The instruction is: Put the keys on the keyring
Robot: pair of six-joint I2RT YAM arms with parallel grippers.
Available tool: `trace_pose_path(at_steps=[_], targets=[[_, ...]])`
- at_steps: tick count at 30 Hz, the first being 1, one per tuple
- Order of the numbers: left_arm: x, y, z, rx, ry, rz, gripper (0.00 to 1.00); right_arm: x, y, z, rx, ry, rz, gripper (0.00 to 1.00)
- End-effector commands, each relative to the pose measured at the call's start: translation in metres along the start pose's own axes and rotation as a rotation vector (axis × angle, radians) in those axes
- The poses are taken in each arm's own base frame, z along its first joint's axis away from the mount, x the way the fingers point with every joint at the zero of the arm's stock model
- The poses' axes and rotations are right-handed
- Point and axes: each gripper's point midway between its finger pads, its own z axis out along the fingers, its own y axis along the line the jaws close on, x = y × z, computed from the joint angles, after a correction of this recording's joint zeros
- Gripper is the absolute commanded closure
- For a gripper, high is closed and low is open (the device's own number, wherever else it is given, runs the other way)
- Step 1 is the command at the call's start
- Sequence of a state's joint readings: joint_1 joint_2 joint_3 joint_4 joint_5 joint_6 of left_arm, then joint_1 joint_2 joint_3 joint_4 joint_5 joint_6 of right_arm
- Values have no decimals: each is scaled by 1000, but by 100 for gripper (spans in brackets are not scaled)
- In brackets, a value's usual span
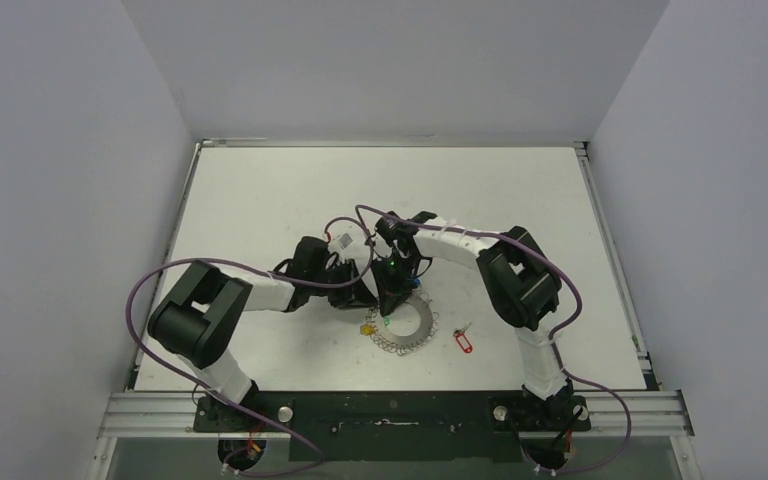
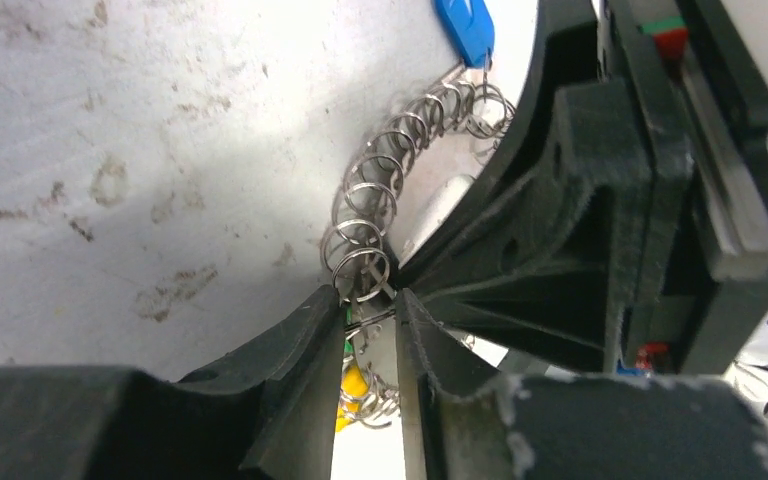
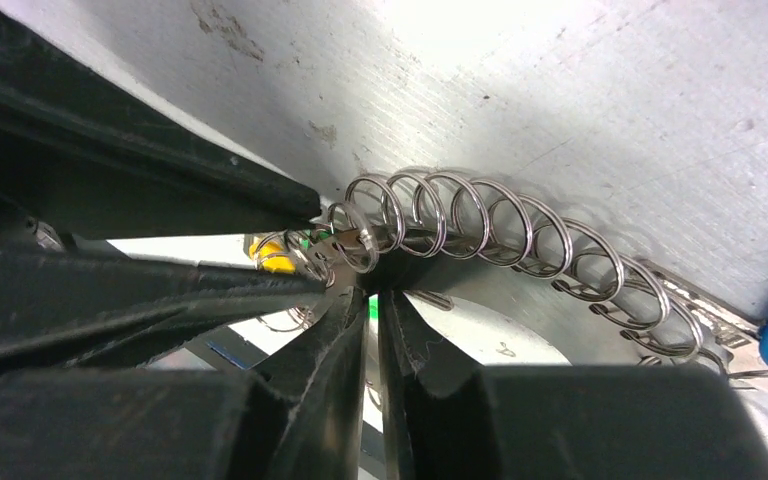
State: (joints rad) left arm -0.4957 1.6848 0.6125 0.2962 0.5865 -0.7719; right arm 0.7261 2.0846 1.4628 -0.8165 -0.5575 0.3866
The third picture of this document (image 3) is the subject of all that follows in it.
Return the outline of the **metal ring disc with keyrings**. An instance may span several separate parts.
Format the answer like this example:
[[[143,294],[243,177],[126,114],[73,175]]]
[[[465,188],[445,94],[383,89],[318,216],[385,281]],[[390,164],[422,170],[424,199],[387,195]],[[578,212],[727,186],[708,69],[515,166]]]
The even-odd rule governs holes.
[[[433,260],[469,280],[542,281],[612,323],[645,363],[696,362],[749,389],[768,389],[758,326],[648,259],[615,247],[590,225],[489,178],[406,169],[357,176],[321,224],[285,231],[297,273],[327,283],[344,264],[379,272],[387,258]]]

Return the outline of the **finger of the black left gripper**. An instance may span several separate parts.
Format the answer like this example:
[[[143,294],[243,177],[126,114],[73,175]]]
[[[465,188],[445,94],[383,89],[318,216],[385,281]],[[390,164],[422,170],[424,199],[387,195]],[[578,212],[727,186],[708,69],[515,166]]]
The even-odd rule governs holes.
[[[318,194],[211,143],[0,11],[0,233],[86,239],[304,228]]]
[[[103,254],[0,249],[0,376],[128,368],[238,319],[311,304],[301,275]]]

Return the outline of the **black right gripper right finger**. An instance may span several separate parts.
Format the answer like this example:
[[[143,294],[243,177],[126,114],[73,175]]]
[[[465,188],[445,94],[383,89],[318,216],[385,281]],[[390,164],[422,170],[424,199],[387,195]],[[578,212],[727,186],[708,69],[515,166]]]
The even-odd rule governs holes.
[[[768,479],[768,449],[702,367],[482,365],[379,294],[391,479]]]

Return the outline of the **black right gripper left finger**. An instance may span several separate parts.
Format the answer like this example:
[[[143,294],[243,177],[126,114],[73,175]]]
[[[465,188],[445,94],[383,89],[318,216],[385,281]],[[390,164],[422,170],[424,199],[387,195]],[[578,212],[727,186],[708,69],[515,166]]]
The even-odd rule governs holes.
[[[0,379],[0,479],[354,479],[366,296],[247,370],[45,369]]]

